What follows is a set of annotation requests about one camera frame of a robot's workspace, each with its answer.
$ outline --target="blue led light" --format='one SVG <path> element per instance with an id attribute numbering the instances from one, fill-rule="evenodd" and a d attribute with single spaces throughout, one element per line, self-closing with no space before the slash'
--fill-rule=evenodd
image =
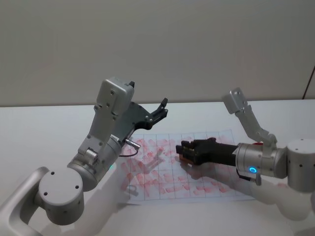
<path id="1" fill-rule="evenodd" d="M 250 172 L 252 172 L 252 173 L 257 173 L 257 169 L 256 169 L 255 167 L 253 167 L 253 166 L 251 166 L 251 167 L 249 168 L 249 170 L 250 170 Z"/>

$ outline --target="paper sheet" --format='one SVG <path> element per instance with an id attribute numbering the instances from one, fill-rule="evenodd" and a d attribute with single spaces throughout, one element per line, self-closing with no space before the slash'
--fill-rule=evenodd
<path id="1" fill-rule="evenodd" d="M 133 157 L 119 157 L 121 189 L 130 204 L 188 203 L 252 199 L 248 181 L 239 179 L 235 167 L 215 163 L 191 166 L 179 161 L 175 146 L 182 140 L 215 137 L 217 142 L 234 144 L 231 130 L 187 134 L 133 135 L 141 145 Z M 125 146 L 123 155 L 134 153 Z"/>

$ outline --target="gray wall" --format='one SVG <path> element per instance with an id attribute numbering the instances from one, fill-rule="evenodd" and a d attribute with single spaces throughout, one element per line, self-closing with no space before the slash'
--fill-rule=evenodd
<path id="1" fill-rule="evenodd" d="M 315 73 L 312 76 L 309 88 L 307 90 L 306 99 L 315 99 Z"/>
<path id="2" fill-rule="evenodd" d="M 93 103 L 112 76 L 134 80 L 134 100 L 145 103 L 218 101 L 236 86 L 249 99 L 300 99 L 315 64 L 314 8 L 314 0 L 1 0 L 0 106 Z"/>

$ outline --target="white table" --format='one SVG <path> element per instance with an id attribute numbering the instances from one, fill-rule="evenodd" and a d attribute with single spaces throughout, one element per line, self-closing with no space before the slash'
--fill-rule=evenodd
<path id="1" fill-rule="evenodd" d="M 278 146 L 284 147 L 293 139 L 315 138 L 315 100 L 250 104 L 260 125 L 276 135 Z M 157 106 L 144 105 L 149 111 Z M 231 129 L 235 143 L 252 142 L 223 103 L 182 103 L 167 107 L 168 117 L 147 133 Z M 66 166 L 88 133 L 93 116 L 92 106 L 0 108 L 0 204 L 36 168 Z M 106 209 L 102 209 L 102 194 L 106 195 L 106 189 L 102 189 L 97 193 L 98 200 L 86 206 L 88 213 L 82 216 L 80 224 L 53 225 L 39 209 L 30 225 L 48 236 L 287 236 L 295 232 L 308 235 L 305 229 L 315 226 L 309 195 L 277 188 L 275 179 L 264 180 L 259 189 L 253 187 L 258 201 L 124 206 L 106 217 Z M 86 199 L 95 195 L 94 191 L 88 192 Z M 310 231 L 309 235 L 315 234 L 314 229 Z"/>

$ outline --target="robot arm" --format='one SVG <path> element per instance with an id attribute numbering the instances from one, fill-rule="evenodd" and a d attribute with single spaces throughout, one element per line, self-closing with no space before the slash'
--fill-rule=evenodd
<path id="1" fill-rule="evenodd" d="M 37 169 L 0 206 L 0 229 L 8 236 L 41 236 L 28 226 L 38 207 L 55 224 L 75 222 L 84 210 L 83 192 L 94 189 L 137 129 L 151 129 L 167 116 L 167 99 L 152 113 L 131 102 L 134 82 L 105 80 L 100 88 L 89 133 L 67 168 Z"/>
<path id="2" fill-rule="evenodd" d="M 262 129 L 242 91 L 237 88 L 223 97 L 230 114 L 239 118 L 246 134 L 262 145 L 240 143 L 218 144 L 215 138 L 182 141 L 176 146 L 181 160 L 194 165 L 214 162 L 235 166 L 240 178 L 261 185 L 261 175 L 288 179 L 288 186 L 299 192 L 315 191 L 315 140 L 300 139 L 285 148 L 276 146 L 275 135 Z M 256 174 L 256 178 L 239 172 Z"/>

